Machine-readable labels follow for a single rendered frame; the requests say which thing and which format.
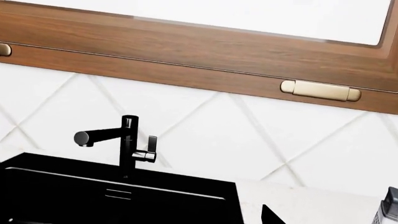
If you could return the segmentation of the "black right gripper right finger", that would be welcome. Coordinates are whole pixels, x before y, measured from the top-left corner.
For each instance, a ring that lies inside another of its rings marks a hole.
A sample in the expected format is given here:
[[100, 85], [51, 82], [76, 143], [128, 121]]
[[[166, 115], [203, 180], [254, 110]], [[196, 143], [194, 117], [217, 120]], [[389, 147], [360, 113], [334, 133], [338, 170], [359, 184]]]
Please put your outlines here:
[[389, 187], [377, 211], [377, 224], [398, 224], [398, 189]]

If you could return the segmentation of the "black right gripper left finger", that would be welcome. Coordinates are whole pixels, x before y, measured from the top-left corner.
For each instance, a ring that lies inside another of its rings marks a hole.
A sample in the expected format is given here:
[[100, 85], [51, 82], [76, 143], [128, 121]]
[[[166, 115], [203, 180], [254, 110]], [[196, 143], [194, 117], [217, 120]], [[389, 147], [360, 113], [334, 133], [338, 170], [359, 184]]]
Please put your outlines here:
[[286, 224], [267, 205], [262, 205], [262, 224]]

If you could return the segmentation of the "black sink faucet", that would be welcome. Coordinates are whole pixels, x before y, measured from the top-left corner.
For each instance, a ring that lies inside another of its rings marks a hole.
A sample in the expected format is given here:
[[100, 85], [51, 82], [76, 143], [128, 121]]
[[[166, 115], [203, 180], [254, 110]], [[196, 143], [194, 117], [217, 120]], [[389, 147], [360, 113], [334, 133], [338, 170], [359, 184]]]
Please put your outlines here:
[[119, 168], [121, 177], [128, 179], [131, 173], [132, 154], [137, 149], [139, 117], [123, 115], [120, 128], [80, 131], [74, 142], [80, 147], [93, 147], [94, 143], [120, 138]]

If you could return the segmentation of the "black sink basin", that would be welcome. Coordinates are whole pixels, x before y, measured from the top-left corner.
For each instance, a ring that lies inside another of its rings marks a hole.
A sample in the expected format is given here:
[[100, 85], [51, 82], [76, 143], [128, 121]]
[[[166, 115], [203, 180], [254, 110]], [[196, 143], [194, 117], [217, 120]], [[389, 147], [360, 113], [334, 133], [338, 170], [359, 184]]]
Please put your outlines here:
[[0, 162], [0, 224], [244, 224], [236, 184], [22, 153]]

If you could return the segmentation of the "wooden cabinet with glass door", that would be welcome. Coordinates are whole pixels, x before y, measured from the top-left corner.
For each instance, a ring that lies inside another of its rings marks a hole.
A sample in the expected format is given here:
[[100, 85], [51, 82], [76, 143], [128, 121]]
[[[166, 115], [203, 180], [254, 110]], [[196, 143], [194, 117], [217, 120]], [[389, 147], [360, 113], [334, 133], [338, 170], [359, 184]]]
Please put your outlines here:
[[[0, 0], [0, 63], [398, 115], [398, 1], [376, 46]], [[361, 91], [357, 102], [283, 93], [285, 80]]]

